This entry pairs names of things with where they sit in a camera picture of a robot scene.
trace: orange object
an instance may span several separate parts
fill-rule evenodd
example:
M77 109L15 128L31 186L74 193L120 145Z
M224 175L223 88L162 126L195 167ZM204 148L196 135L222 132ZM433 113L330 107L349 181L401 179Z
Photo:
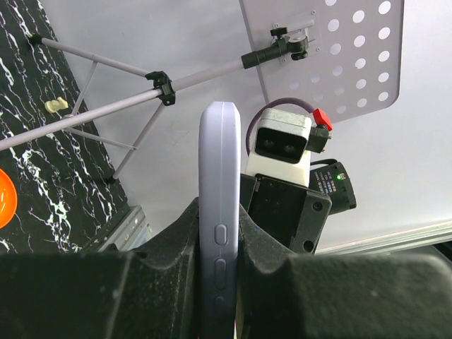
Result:
M2 169L0 169L0 228L7 226L17 209L17 192L11 180Z
M316 109L312 112L314 115L314 121L318 125L326 125L329 131L333 130L333 124L331 123L330 118L328 115L325 114L324 111L322 111L320 108Z

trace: black mount bracket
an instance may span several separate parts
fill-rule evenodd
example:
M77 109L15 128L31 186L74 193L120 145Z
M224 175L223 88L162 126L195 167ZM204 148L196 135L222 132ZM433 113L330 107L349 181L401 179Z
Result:
M242 62L244 68L250 69L263 62L277 59L289 53L291 54L290 57L292 60L295 61L308 57L308 37L305 37L303 40L290 41L289 38L286 37L286 27L275 28L270 31L270 34L272 37L276 38L276 41L270 47L243 55Z
M171 79L164 71L150 72L145 75L146 79L154 81L154 89L162 90L163 94L158 98L165 106L176 103L176 92L172 89Z

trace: black battery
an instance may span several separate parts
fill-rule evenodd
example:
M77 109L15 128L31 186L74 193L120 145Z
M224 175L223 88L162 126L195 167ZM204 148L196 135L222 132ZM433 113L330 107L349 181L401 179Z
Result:
M320 160L312 165L327 164L312 169L309 175L309 188L330 196L330 214L356 208L356 198L352 182L341 162L334 159Z

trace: phone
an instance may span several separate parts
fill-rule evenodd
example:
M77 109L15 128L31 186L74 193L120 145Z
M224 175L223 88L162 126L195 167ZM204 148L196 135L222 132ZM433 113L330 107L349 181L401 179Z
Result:
M240 115L213 102L199 126L201 339L232 339L237 287Z

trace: black plastic joint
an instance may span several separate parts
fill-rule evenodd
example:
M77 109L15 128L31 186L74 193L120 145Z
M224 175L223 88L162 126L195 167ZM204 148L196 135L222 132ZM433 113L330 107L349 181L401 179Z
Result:
M277 37L280 39L283 35L287 34L287 27L279 27L270 31L272 37Z
M308 57L308 52L293 53L290 58L293 61L303 60Z
M162 90L162 94L158 98L165 106L176 103L176 92L172 89L170 77L164 71L150 72L145 77L154 81L154 89Z
M109 185L113 185L113 184L115 184L117 181L118 181L118 179L115 179L113 176L111 176L110 178L107 178L107 179L105 180L105 183L106 183L106 184L109 184Z
M285 39L277 39L270 47L242 55L242 63L245 69L250 69L266 61L277 59L285 54L287 54L287 43Z
M325 148L329 135L328 129L323 128L323 125L311 127L311 133L309 134L306 150L320 153Z
M28 41L30 41L30 44L42 44L42 36L39 34L33 34L31 37L28 38Z

